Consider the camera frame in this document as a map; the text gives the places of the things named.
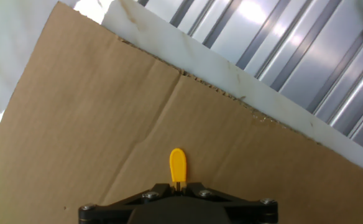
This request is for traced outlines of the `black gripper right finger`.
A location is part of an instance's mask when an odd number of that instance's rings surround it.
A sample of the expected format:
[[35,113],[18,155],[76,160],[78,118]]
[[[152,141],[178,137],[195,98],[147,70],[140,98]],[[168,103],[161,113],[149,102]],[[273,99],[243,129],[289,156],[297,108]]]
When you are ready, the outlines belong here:
[[271,198],[248,201],[206,188],[200,182],[187,184],[183,195],[219,205],[231,223],[278,223],[278,202]]

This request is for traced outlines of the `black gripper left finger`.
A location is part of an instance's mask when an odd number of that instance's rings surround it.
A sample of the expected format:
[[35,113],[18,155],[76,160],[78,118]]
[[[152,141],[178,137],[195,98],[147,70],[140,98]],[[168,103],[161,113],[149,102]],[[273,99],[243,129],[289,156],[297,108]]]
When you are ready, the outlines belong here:
[[145,190],[110,205],[89,203],[78,209],[79,224],[127,223],[133,211],[140,206],[175,195],[170,184],[155,184]]

